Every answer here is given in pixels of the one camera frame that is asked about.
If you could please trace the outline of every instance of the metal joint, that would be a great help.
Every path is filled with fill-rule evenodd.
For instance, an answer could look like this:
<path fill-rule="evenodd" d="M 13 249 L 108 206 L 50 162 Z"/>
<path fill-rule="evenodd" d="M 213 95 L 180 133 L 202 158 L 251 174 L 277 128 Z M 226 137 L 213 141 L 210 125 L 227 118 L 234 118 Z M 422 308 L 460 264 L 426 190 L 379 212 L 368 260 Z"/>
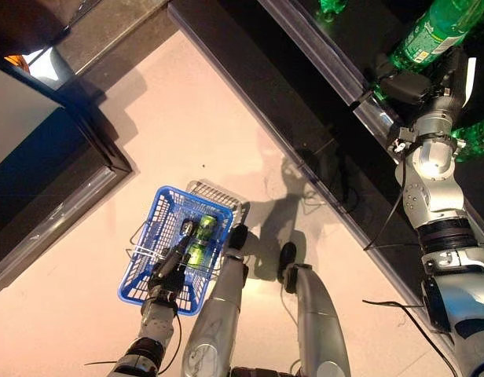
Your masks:
<path fill-rule="evenodd" d="M 422 257 L 423 267 L 428 275 L 467 270 L 478 266 L 484 270 L 484 249 L 470 247 L 459 250 L 436 251 Z"/>
<path fill-rule="evenodd" d="M 137 354 L 127 354 L 119 359 L 115 366 L 114 372 L 128 372 L 132 369 L 145 374 L 157 372 L 156 365 L 153 361 L 149 360 L 146 356 Z"/>
<path fill-rule="evenodd" d="M 460 151 L 462 151 L 462 149 L 465 148 L 466 146 L 466 142 L 465 140 L 462 140 L 462 139 L 455 139 L 456 140 L 456 148 L 455 150 L 453 151 L 453 158 L 455 159 L 455 157 L 457 157 L 460 153 Z"/>
<path fill-rule="evenodd" d="M 176 292 L 164 289 L 161 285 L 156 285 L 150 292 L 148 301 L 155 303 L 175 302 Z"/>
<path fill-rule="evenodd" d="M 408 127 L 399 127 L 398 139 L 414 143 L 416 141 L 416 132 Z"/>

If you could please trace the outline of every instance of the wire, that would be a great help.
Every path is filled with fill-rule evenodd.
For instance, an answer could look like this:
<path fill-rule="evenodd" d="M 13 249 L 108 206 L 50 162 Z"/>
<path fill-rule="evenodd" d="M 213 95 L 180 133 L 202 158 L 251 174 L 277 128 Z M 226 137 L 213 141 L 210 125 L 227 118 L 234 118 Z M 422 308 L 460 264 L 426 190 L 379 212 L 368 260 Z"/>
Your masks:
<path fill-rule="evenodd" d="M 176 356 L 178 355 L 179 347 L 181 347 L 181 340 L 182 340 L 181 320 L 179 319 L 179 315 L 177 315 L 177 314 L 176 314 L 176 318 L 178 319 L 178 325 L 179 325 L 179 343 L 178 343 L 178 348 L 176 348 L 176 352 L 174 352 L 174 356 L 170 360 L 170 363 L 164 369 L 162 369 L 161 372 L 158 372 L 158 375 L 162 375 L 163 373 L 165 373 L 167 371 L 168 368 L 171 367 L 172 363 L 174 363 L 174 360 L 175 360 Z"/>
<path fill-rule="evenodd" d="M 388 245 L 365 247 L 362 250 L 367 251 L 367 250 L 371 250 L 371 249 L 387 249 L 388 247 L 402 247 L 402 246 L 417 246 L 417 247 L 420 247 L 420 245 L 418 243 L 390 243 Z"/>
<path fill-rule="evenodd" d="M 116 364 L 118 361 L 94 361 L 93 363 L 86 363 L 84 366 L 87 365 L 97 365 L 97 364 Z"/>
<path fill-rule="evenodd" d="M 298 364 L 300 361 L 301 361 L 301 360 L 300 360 L 300 359 L 298 359 L 298 360 L 296 360 L 295 362 L 293 362 L 293 363 L 291 364 L 291 366 L 289 367 L 289 374 L 290 374 L 290 375 L 292 375 L 292 369 L 293 369 L 293 368 L 295 367 L 295 365 L 297 365 L 297 364 Z"/>
<path fill-rule="evenodd" d="M 399 190 L 399 195 L 398 198 L 396 199 L 396 203 L 394 203 L 394 206 L 389 212 L 389 215 L 385 219 L 385 222 L 383 223 L 382 227 L 379 229 L 378 233 L 372 238 L 371 241 L 366 245 L 366 247 L 363 249 L 364 251 L 370 250 L 370 247 L 374 244 L 374 242 L 378 239 L 380 234 L 385 230 L 387 227 L 387 224 L 389 223 L 390 219 L 392 218 L 392 215 L 394 212 L 398 209 L 398 204 L 401 202 L 402 196 L 405 192 L 405 185 L 406 185 L 406 159 L 405 159 L 406 154 L 404 152 L 401 153 L 401 163 L 402 163 L 402 182 L 401 182 L 401 190 Z"/>
<path fill-rule="evenodd" d="M 179 348 L 181 347 L 181 340 L 182 340 L 182 326 L 181 326 L 181 320 L 179 319 L 179 315 L 176 314 L 176 318 L 178 319 L 178 325 L 179 325 L 179 343 L 178 343 L 178 348 L 176 348 L 176 352 L 174 352 L 174 356 L 170 360 L 169 364 L 161 371 L 158 372 L 157 375 L 162 375 L 167 371 L 168 368 L 171 367 L 172 363 L 174 363 L 174 360 L 176 356 L 178 355 Z M 117 363 L 118 361 L 94 361 L 93 363 L 87 363 L 84 365 L 96 365 L 96 364 L 114 364 Z"/>
<path fill-rule="evenodd" d="M 362 300 L 362 301 L 366 304 L 369 304 L 369 305 L 392 306 L 392 307 L 398 307 L 398 308 L 402 309 L 406 313 L 406 315 L 409 317 L 409 319 L 412 320 L 412 322 L 416 326 L 416 328 L 418 328 L 418 330 L 420 331 L 420 334 L 422 334 L 422 336 L 429 342 L 429 344 L 432 346 L 434 351 L 436 351 L 436 353 L 443 359 L 443 361 L 445 361 L 446 365 L 448 365 L 448 368 L 450 368 L 450 370 L 452 371 L 453 376 L 458 377 L 457 371 L 453 367 L 452 363 L 449 362 L 449 360 L 446 358 L 445 354 L 443 352 L 441 352 L 441 350 L 435 345 L 434 342 L 432 342 L 432 339 L 429 338 L 429 335 L 426 334 L 426 332 L 422 329 L 422 327 L 419 325 L 419 323 L 416 322 L 415 317 L 407 309 L 409 307 L 411 308 L 411 307 L 416 307 L 416 306 L 404 306 L 404 305 L 402 305 L 402 304 L 400 304 L 399 302 L 396 302 L 396 301 L 385 301 L 385 302 L 373 302 L 373 301 L 368 301 L 368 300 Z"/>
<path fill-rule="evenodd" d="M 288 309 L 288 307 L 286 306 L 286 304 L 284 303 L 284 296 L 282 295 L 282 292 L 284 290 L 284 285 L 281 285 L 280 286 L 280 302 L 282 302 L 282 306 L 284 307 L 284 309 L 286 310 L 286 312 L 288 312 L 290 318 L 292 319 L 292 321 L 295 323 L 296 327 L 298 327 L 298 322 L 296 321 L 296 319 L 294 318 L 294 316 L 292 315 L 291 311 Z"/>

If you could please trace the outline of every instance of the white floor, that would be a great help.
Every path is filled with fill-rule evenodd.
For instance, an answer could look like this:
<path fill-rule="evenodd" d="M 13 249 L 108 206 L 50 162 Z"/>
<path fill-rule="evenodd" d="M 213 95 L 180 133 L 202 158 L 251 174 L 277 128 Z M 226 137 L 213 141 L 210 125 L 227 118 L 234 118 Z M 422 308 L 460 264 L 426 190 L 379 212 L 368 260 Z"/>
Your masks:
<path fill-rule="evenodd" d="M 361 302 L 401 298 L 331 208 L 317 205 L 317 197 L 300 199 L 310 186 L 183 34 L 141 62 L 107 97 L 101 108 L 136 173 L 0 293 L 0 377 L 108 373 L 111 365 L 83 364 L 116 360 L 137 334 L 139 308 L 116 295 L 129 237 L 160 186 L 185 188 L 198 178 L 252 202 L 247 223 L 261 240 L 251 239 L 249 248 L 261 252 L 262 245 L 290 238 L 302 244 L 304 234 L 306 261 L 339 313 L 353 376 L 449 375 L 402 312 Z M 272 278 L 271 271 L 258 275 Z M 233 365 L 286 372 L 298 358 L 296 329 L 279 290 L 276 281 L 251 274 Z M 295 313 L 294 298 L 286 295 L 285 301 Z M 182 319 L 183 345 L 194 320 Z M 164 375 L 180 375 L 180 364 L 178 358 Z"/>

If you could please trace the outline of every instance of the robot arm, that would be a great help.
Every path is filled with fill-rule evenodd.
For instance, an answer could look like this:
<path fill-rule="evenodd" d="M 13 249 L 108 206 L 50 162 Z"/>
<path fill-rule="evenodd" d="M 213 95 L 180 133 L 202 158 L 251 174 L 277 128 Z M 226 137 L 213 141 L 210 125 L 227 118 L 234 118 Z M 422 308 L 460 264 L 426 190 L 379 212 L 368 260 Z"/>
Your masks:
<path fill-rule="evenodd" d="M 464 376 L 484 376 L 484 248 L 469 225 L 464 195 L 453 178 L 464 143 L 450 136 L 464 104 L 467 57 L 457 49 L 443 69 L 442 92 L 411 129 L 400 129 L 396 168 L 403 206 L 417 231 L 427 279 L 423 299 L 431 323 L 448 333 Z"/>
<path fill-rule="evenodd" d="M 184 377 L 289 376 L 263 369 L 233 368 L 233 353 L 242 290 L 248 274 L 239 250 L 247 228 L 237 227 L 209 299 L 195 322 L 182 360 Z M 350 377 L 347 349 L 335 307 L 326 287 L 310 265 L 295 264 L 296 249 L 287 243 L 280 254 L 277 275 L 287 293 L 298 296 L 298 340 L 306 377 Z"/>
<path fill-rule="evenodd" d="M 175 300 L 185 282 L 185 251 L 194 230 L 192 221 L 183 222 L 181 240 L 154 266 L 148 282 L 148 299 L 141 307 L 139 334 L 108 377 L 155 377 L 158 374 L 174 334 L 172 321 L 178 310 Z"/>

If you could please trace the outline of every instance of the green can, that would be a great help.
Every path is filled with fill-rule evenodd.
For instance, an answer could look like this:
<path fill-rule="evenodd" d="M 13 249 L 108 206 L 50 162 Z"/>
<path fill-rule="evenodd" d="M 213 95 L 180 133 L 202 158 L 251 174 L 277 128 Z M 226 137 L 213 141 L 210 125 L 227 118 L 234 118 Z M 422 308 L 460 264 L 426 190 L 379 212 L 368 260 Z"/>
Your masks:
<path fill-rule="evenodd" d="M 193 242 L 207 244 L 211 239 L 217 224 L 218 220 L 216 218 L 209 216 L 208 214 L 202 216 L 195 232 L 195 241 Z"/>
<path fill-rule="evenodd" d="M 188 248 L 188 252 L 190 254 L 188 265 L 202 265 L 202 263 L 204 262 L 205 249 L 206 246 L 204 245 L 192 243 Z"/>
<path fill-rule="evenodd" d="M 199 266 L 204 264 L 205 251 L 217 224 L 218 220 L 216 218 L 208 214 L 202 216 L 196 228 L 193 242 L 188 248 L 188 253 L 190 254 L 188 265 Z"/>

